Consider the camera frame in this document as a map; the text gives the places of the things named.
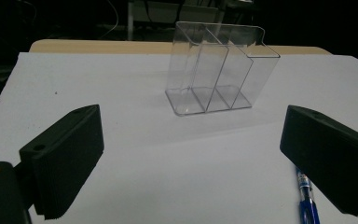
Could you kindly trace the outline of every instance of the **clear plastic organizer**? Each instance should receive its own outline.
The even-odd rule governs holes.
[[[252,107],[280,55],[255,26],[176,23],[166,94],[178,116]]]

